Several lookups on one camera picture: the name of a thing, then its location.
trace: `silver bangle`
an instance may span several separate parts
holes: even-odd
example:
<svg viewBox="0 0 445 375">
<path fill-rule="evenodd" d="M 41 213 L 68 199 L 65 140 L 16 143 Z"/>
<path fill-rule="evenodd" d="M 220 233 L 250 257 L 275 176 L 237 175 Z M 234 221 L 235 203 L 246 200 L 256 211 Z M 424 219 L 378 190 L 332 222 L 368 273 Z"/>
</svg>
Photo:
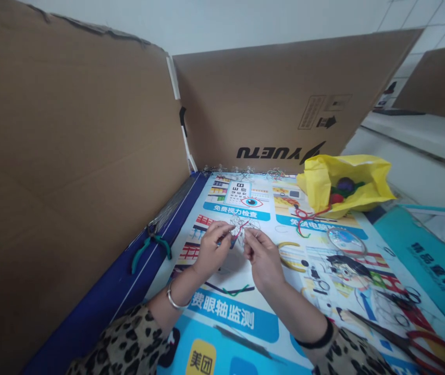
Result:
<svg viewBox="0 0 445 375">
<path fill-rule="evenodd" d="M 190 306 L 191 301 L 188 302 L 188 304 L 186 306 L 179 306 L 178 304 L 176 304 L 173 300 L 172 300 L 172 296 L 170 295 L 170 287 L 172 286 L 172 283 L 174 282 L 174 280 L 172 280 L 169 284 L 169 289 L 167 290 L 167 297 L 169 297 L 169 302 L 170 304 L 178 310 L 186 310 L 188 308 L 188 306 Z"/>
</svg>

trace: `cardboard divider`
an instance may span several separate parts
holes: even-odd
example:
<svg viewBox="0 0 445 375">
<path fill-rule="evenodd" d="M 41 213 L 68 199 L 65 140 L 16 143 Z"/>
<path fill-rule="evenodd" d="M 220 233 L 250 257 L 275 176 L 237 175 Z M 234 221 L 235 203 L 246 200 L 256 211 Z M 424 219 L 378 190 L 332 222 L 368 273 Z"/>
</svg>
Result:
<svg viewBox="0 0 445 375">
<path fill-rule="evenodd" d="M 196 164 L 296 173 L 338 155 L 421 32 L 174 56 Z"/>
<path fill-rule="evenodd" d="M 445 117 L 445 48 L 424 54 L 393 106 Z"/>
<path fill-rule="evenodd" d="M 166 56 L 0 1 L 1 373 L 21 370 L 188 177 Z"/>
</svg>

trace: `poster on table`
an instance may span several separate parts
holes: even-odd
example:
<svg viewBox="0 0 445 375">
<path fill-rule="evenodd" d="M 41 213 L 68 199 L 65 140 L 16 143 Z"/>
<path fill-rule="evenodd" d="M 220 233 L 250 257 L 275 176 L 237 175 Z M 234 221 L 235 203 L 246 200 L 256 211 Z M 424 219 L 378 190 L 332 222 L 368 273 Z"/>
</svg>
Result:
<svg viewBox="0 0 445 375">
<path fill-rule="evenodd" d="M 243 257 L 244 228 L 259 228 L 279 247 L 287 281 L 339 327 L 366 338 L 396 373 L 417 374 L 391 343 L 347 314 L 354 311 L 394 333 L 435 332 L 445 340 L 445 317 L 398 261 L 363 214 L 302 221 L 311 212 L 295 178 L 219 173 L 210 176 L 172 246 L 167 284 L 192 265 L 200 241 L 213 221 L 236 225 L 233 248 L 220 268 L 193 296 L 179 319 L 175 356 L 161 361 L 159 374 L 308 373 L 313 366 L 257 290 L 250 263 Z M 349 257 L 327 237 L 342 228 L 363 240 L 367 253 Z M 409 301 L 402 309 L 397 298 Z M 443 357 L 442 349 L 426 341 Z"/>
</svg>

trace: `green-handled pliers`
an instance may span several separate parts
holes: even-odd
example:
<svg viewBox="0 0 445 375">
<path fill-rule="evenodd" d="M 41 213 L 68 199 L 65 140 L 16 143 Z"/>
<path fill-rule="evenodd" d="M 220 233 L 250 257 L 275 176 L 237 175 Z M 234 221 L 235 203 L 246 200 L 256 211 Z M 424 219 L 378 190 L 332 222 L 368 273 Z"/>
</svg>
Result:
<svg viewBox="0 0 445 375">
<path fill-rule="evenodd" d="M 154 224 L 152 226 L 148 224 L 145 229 L 148 231 L 148 238 L 144 241 L 143 247 L 140 248 L 134 255 L 134 259 L 132 260 L 132 274 L 135 273 L 135 270 L 138 267 L 139 258 L 141 258 L 141 255 L 143 255 L 146 248 L 150 245 L 151 239 L 165 248 L 167 251 L 167 259 L 172 259 L 172 251 L 170 250 L 169 243 L 157 234 L 158 224 Z"/>
</svg>

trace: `black wristband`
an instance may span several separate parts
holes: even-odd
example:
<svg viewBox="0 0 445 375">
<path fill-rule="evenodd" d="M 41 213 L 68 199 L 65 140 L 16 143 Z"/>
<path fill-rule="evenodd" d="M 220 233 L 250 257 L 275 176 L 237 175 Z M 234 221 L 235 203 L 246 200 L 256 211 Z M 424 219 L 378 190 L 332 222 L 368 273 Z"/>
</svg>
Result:
<svg viewBox="0 0 445 375">
<path fill-rule="evenodd" d="M 299 345 L 301 345 L 303 348 L 306 348 L 306 349 L 320 349 L 320 348 L 324 347 L 325 345 L 327 345 L 330 342 L 330 340 L 332 340 L 333 324 L 327 317 L 325 317 L 325 319 L 327 319 L 327 331 L 325 332 L 323 337 L 321 339 L 319 339 L 317 342 L 314 342 L 311 344 L 304 343 L 304 342 L 301 342 L 298 339 L 294 338 L 295 341 L 297 341 L 297 343 Z"/>
</svg>

